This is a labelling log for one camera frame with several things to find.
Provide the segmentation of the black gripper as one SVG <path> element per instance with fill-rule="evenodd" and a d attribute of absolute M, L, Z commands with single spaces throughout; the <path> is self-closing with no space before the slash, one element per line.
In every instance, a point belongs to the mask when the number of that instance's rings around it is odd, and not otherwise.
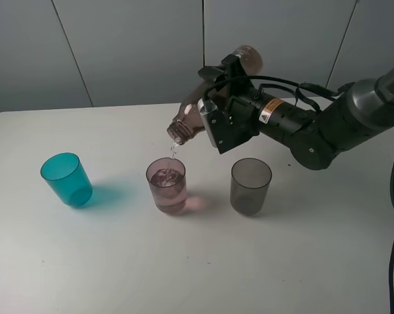
<path fill-rule="evenodd" d="M 198 70 L 203 80 L 218 80 L 224 76 L 226 79 L 207 88 L 204 100 L 211 99 L 221 110 L 225 109 L 232 97 L 237 97 L 255 106 L 256 99 L 263 92 L 263 87 L 256 89 L 253 80 L 264 81 L 264 75 L 246 75 L 240 58 L 229 54 L 222 60 L 222 66 L 204 66 Z"/>

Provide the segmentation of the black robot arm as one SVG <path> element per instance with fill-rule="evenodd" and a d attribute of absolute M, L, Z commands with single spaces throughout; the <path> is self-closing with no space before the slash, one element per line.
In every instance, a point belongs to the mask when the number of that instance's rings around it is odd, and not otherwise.
<path fill-rule="evenodd" d="M 394 68 L 378 79 L 364 79 L 337 91 L 276 77 L 255 77 L 240 59 L 199 75 L 211 82 L 199 101 L 201 119 L 219 153 L 264 134 L 287 147 L 294 159 L 322 170 L 341 153 L 394 126 Z"/>

